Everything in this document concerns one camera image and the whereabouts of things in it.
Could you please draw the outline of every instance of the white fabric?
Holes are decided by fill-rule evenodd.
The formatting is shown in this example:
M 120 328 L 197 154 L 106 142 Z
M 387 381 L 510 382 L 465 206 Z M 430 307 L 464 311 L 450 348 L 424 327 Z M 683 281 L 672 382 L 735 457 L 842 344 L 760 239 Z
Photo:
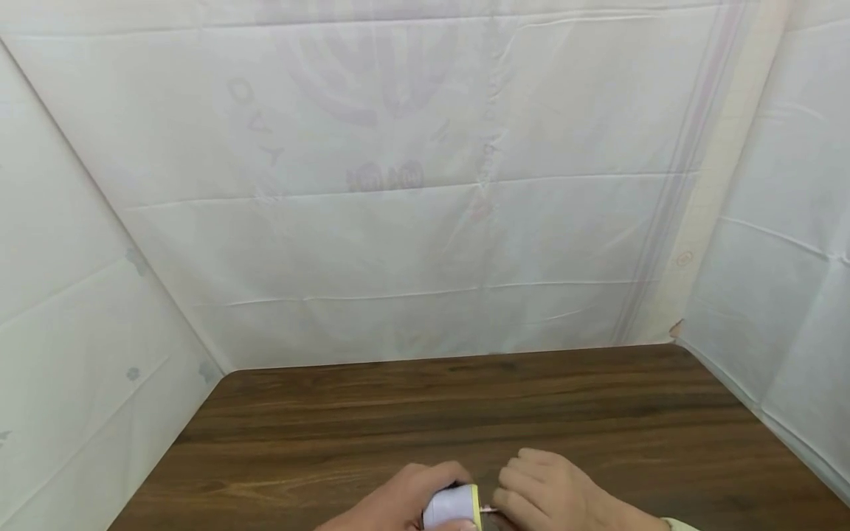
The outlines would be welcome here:
M 0 528 L 103 529 L 221 376 L 0 46 Z
M 6 0 L 0 529 L 105 528 L 219 366 L 663 341 L 701 263 L 842 488 L 850 6 L 790 6 Z
M 850 500 L 850 3 L 798 3 L 683 340 Z
M 7 5 L 226 370 L 633 342 L 757 7 Z

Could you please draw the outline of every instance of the pink stripe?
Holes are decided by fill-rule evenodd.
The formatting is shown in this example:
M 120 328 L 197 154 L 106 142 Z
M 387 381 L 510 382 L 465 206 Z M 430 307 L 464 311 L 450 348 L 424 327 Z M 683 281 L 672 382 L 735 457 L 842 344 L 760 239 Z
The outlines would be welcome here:
M 620 311 L 620 317 L 617 319 L 617 324 L 614 328 L 614 344 L 622 344 L 626 340 L 640 302 L 646 295 L 649 286 L 649 275 L 656 269 L 660 260 L 658 256 L 660 248 L 666 242 L 667 233 L 669 232 L 667 224 L 670 221 L 670 216 L 675 212 L 684 188 L 685 179 L 682 173 L 688 169 L 689 164 L 696 157 L 699 140 L 702 137 L 703 129 L 708 120 L 708 109 L 711 105 L 714 87 L 719 82 L 718 78 L 723 71 L 721 65 L 724 65 L 723 59 L 727 57 L 727 53 L 731 49 L 734 41 L 734 33 L 737 30 L 738 22 L 740 22 L 744 8 L 743 3 L 735 3 L 727 9 L 721 26 L 721 35 L 717 40 L 717 46 L 711 56 L 711 63 L 703 79 L 697 105 L 690 114 L 688 132 L 685 135 L 685 142 L 682 144 L 681 149 L 679 149 L 681 135 L 677 139 L 677 147 L 673 154 L 674 161 L 671 162 L 671 167 L 667 171 L 668 176 L 672 174 L 672 177 L 668 177 L 661 191 L 659 201 L 655 205 L 652 221 L 649 225 L 649 233 L 641 249 L 640 258 L 637 261 L 634 276 L 635 281 L 629 289 L 623 309 Z M 678 166 L 674 171 L 675 161 L 678 161 Z

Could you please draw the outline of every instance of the brown surface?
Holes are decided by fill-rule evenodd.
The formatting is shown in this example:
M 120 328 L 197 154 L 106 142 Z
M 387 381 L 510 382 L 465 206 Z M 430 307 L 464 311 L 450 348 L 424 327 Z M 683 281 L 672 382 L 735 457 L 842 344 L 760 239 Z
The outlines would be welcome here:
M 310 530 L 408 461 L 457 459 L 487 496 L 523 446 L 703 531 L 850 529 L 850 510 L 672 346 L 237 372 L 111 529 Z

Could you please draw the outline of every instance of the finger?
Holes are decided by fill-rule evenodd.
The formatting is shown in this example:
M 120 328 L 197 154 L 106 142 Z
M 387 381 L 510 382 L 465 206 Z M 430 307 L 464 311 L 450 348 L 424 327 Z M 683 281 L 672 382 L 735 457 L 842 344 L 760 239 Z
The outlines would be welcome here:
M 424 507 L 438 490 L 452 483 L 472 483 L 473 477 L 457 461 L 447 461 L 421 470 L 411 477 L 411 488 L 417 502 Z
M 549 518 L 530 501 L 512 490 L 496 489 L 493 506 L 522 529 L 550 529 Z
M 442 523 L 430 531 L 479 531 L 479 529 L 475 527 L 475 522 L 471 520 L 452 520 Z
M 511 460 L 507 462 L 507 467 L 518 470 L 526 476 L 532 477 L 541 483 L 545 483 L 551 473 L 548 466 L 529 460 L 518 459 L 516 457 L 512 457 Z
M 428 467 L 425 465 L 420 465 L 419 463 L 407 463 L 404 467 L 396 472 L 396 477 L 409 477 L 417 472 L 421 472 L 426 470 Z
M 519 451 L 518 455 L 519 459 L 528 460 L 540 465 L 554 465 L 564 458 L 558 454 L 553 454 L 552 452 L 535 450 L 533 448 L 523 448 Z
M 505 467 L 499 471 L 499 484 L 507 491 L 513 491 L 532 505 L 544 511 L 547 487 L 532 477 L 526 476 L 515 468 Z
M 499 531 L 520 531 L 520 529 L 513 525 L 513 523 L 502 516 L 501 514 L 490 514 L 488 515 L 490 520 L 496 525 Z

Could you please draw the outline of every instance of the wrist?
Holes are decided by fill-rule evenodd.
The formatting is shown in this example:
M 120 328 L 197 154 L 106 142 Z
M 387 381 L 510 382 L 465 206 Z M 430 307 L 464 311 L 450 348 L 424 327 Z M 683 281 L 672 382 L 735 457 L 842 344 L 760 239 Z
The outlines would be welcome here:
M 671 531 L 670 525 L 658 517 L 641 511 L 625 501 L 608 495 L 604 531 Z

